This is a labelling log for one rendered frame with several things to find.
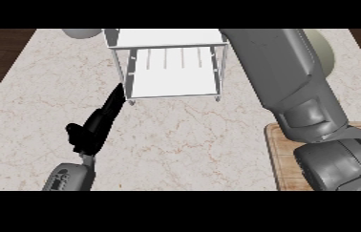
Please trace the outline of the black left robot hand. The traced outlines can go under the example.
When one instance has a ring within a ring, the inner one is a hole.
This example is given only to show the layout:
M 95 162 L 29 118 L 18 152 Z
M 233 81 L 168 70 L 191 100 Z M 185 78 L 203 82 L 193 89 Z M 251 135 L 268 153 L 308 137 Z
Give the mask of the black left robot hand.
M 70 143 L 77 153 L 95 156 L 103 150 L 113 122 L 125 102 L 123 84 L 119 84 L 107 98 L 104 107 L 94 112 L 85 124 L 70 123 L 67 125 Z

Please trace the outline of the pale green round bowl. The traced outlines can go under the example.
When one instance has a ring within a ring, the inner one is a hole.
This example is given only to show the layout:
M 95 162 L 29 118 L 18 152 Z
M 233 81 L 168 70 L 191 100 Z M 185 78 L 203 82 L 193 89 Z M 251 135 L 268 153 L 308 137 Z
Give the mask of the pale green round bowl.
M 323 34 L 319 32 L 319 30 L 305 29 L 304 32 L 308 36 L 308 39 L 310 39 L 311 44 L 316 49 L 325 76 L 329 76 L 333 72 L 335 65 L 336 65 L 336 57 L 335 57 L 333 48 L 332 48 L 330 43 L 326 40 Z

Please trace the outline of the pale grey round object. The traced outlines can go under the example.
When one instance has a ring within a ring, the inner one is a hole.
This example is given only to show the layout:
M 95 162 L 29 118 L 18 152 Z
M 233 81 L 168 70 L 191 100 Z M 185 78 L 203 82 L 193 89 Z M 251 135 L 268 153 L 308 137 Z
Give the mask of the pale grey round object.
M 97 36 L 101 29 L 64 29 L 63 32 L 74 39 L 88 39 Z

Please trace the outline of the wooden cutting board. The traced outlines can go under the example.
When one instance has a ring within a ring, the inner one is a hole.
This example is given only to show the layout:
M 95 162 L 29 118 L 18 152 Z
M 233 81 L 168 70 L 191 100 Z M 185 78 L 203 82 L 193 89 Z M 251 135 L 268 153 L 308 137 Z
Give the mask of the wooden cutting board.
M 277 123 L 265 139 L 277 187 L 283 191 L 361 191 L 361 121 L 356 138 L 305 144 L 289 140 Z

